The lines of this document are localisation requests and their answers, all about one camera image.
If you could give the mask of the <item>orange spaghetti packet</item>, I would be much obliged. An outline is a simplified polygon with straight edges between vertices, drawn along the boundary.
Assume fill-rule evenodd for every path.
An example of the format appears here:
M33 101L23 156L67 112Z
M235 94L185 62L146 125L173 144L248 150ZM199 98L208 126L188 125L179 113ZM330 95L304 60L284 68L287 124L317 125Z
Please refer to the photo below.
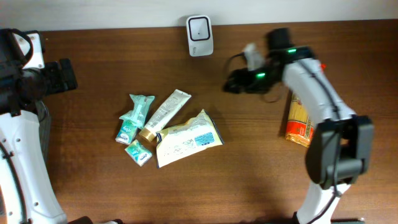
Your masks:
M309 147L314 132L313 122L296 94L292 94L290 101L287 126L285 131L286 140L295 142L304 147Z

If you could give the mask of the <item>cream yellow snack bag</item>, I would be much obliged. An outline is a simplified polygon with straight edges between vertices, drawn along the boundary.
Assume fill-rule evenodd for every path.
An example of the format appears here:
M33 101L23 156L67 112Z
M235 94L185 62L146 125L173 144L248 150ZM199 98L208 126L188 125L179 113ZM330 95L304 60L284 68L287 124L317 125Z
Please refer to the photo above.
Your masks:
M157 132L157 167L161 168L177 160L221 146L224 141L206 110L186 123L175 125Z

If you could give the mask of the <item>teal tissue pack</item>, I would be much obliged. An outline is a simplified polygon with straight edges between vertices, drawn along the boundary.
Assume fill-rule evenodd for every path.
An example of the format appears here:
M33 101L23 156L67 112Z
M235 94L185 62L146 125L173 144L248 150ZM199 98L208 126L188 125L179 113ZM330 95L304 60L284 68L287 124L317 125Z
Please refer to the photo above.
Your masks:
M121 125L121 129L119 130L115 141L118 143L130 145L137 133L137 126L132 124L130 121L125 120Z
M124 150L140 167L142 167L152 157L152 153L146 149L137 139L128 145L128 147Z

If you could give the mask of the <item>teal wipes packet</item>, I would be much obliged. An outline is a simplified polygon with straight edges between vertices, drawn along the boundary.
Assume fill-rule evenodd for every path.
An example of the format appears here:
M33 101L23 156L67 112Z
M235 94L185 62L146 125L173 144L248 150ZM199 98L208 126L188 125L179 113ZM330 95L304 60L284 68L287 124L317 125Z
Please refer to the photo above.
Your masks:
M155 96L129 95L134 103L134 108L119 117L123 121L130 121L134 126L143 129L150 105L155 100Z

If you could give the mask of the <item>white cream tube gold cap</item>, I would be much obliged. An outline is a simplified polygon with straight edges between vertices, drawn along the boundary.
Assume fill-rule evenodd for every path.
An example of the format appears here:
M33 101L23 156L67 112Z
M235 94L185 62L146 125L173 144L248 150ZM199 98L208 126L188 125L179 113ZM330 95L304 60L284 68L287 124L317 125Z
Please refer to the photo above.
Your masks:
M157 133L180 111L192 96L181 90L174 92L158 107L143 129L139 132L140 137L151 142Z

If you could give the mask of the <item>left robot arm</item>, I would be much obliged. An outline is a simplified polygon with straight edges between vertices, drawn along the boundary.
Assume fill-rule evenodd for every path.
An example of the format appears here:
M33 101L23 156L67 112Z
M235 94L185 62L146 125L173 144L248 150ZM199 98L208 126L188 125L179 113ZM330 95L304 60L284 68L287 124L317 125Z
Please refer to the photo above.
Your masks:
M44 97L75 90L68 58L44 62L40 32L1 29L1 193L8 223L66 223L40 144Z

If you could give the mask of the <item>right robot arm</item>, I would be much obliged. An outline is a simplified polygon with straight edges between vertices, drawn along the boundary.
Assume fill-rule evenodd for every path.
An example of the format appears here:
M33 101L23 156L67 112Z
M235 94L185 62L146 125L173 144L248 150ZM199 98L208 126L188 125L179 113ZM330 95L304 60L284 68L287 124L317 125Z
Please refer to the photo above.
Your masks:
M368 171L374 124L340 98L313 50L294 45L288 28L268 32L266 42L266 56L255 44L242 49L246 67L232 71L223 89L264 94L283 83L299 98L314 132L305 155L310 185L292 223L331 223L343 194Z

